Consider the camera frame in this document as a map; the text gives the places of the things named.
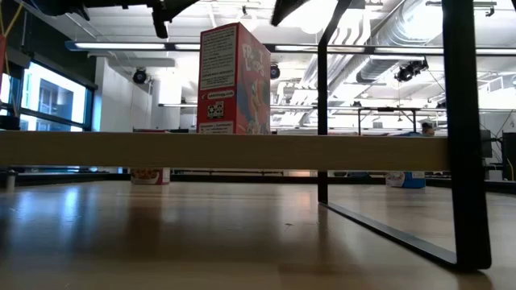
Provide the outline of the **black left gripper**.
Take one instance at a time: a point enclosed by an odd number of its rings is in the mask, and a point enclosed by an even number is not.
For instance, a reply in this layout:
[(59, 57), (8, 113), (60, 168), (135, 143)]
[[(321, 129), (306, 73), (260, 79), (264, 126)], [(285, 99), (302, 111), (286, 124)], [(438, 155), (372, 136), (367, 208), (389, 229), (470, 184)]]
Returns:
[(151, 4), (152, 21), (156, 36), (160, 39), (169, 37), (166, 22), (171, 23), (183, 10), (189, 8), (198, 0), (169, 0), (169, 7), (165, 1), (156, 0)]

